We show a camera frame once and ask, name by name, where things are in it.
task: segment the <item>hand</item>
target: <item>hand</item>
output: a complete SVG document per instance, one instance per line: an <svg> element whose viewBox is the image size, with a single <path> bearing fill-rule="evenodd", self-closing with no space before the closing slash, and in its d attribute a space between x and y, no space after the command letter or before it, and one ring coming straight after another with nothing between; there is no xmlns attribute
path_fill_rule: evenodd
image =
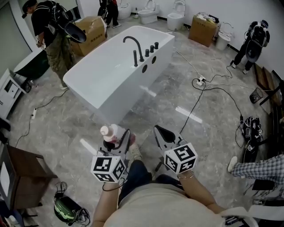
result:
<svg viewBox="0 0 284 227"><path fill-rule="evenodd" d="M37 47L41 47L43 45L43 43L38 41L38 43L36 45L37 45Z"/></svg>

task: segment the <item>jeans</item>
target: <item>jeans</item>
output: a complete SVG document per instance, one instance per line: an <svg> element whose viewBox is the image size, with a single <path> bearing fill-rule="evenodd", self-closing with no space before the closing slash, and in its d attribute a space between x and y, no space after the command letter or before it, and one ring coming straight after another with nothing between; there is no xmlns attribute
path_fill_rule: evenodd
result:
<svg viewBox="0 0 284 227"><path fill-rule="evenodd" d="M152 174L149 173L141 160L134 160L130 166L129 173L127 176L127 182L122 186L121 193L118 198L118 204L125 198L129 193L131 193L135 188L143 186L145 184L157 183L157 184L171 184L181 190L183 187L181 183L165 174L161 174L152 180Z"/></svg>

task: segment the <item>wrist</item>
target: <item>wrist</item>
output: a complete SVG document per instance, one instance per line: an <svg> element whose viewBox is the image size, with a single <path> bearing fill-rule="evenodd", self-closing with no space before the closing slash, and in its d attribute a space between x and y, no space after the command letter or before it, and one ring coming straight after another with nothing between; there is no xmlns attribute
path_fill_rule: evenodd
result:
<svg viewBox="0 0 284 227"><path fill-rule="evenodd" d="M191 170L188 170L188 171L185 171L185 172L178 174L177 177L180 180L190 179L190 178L194 177L194 172L191 171Z"/></svg>
<svg viewBox="0 0 284 227"><path fill-rule="evenodd" d="M116 188L118 188L119 187L119 184L118 183L105 183L104 185L103 185L103 189L104 190L107 190L107 191L109 191L109 190L114 190L114 189L116 189Z"/></svg>

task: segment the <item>camouflage pants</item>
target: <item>camouflage pants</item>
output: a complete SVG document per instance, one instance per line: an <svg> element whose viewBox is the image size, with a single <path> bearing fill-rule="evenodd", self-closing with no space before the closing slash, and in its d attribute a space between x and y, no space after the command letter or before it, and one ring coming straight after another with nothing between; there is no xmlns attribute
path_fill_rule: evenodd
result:
<svg viewBox="0 0 284 227"><path fill-rule="evenodd" d="M70 41L58 32L53 42L46 48L46 53L50 68L58 75L62 86L65 87L63 76L75 64Z"/></svg>

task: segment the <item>cardboard box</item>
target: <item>cardboard box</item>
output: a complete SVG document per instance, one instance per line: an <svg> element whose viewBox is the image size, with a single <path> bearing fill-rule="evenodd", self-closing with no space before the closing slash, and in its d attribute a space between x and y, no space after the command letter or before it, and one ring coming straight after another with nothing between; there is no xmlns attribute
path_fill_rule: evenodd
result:
<svg viewBox="0 0 284 227"><path fill-rule="evenodd" d="M215 35L216 28L216 23L193 16L188 38L209 47Z"/></svg>
<svg viewBox="0 0 284 227"><path fill-rule="evenodd" d="M87 40L84 43L71 42L74 54L86 56L105 39L105 28L100 16L88 16L76 23L86 33Z"/></svg>

